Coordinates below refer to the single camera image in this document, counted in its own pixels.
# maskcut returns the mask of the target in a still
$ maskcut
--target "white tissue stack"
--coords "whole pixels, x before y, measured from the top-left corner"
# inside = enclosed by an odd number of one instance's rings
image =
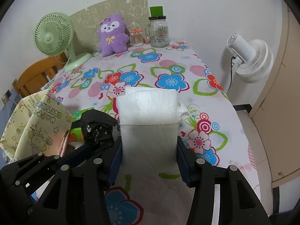
[[[122,136],[123,174],[178,169],[178,121],[189,117],[175,90],[128,87],[117,97]]]

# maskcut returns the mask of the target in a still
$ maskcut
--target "pink striped pattern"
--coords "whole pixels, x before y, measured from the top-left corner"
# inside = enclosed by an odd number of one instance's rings
[[[249,144],[248,144],[248,158],[250,160],[251,165],[256,170],[255,160],[254,160],[253,153],[252,153],[252,150],[251,150],[251,147]]]

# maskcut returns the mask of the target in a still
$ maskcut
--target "beige door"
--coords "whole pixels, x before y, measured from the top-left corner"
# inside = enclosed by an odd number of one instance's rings
[[[270,164],[272,187],[300,176],[300,26],[289,11],[277,77],[252,117]]]

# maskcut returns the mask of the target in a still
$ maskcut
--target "black jar lid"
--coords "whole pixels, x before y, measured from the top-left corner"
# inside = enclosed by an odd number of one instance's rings
[[[149,17],[149,20],[158,20],[158,19],[166,19],[166,16],[158,16],[158,17]]]

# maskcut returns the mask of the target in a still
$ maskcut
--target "stuffed animal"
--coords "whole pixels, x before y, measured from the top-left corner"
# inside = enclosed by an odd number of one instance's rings
[[[125,22],[120,14],[113,14],[104,19],[98,29],[100,37],[99,47],[102,55],[107,57],[114,53],[127,51],[129,36],[125,34]]]

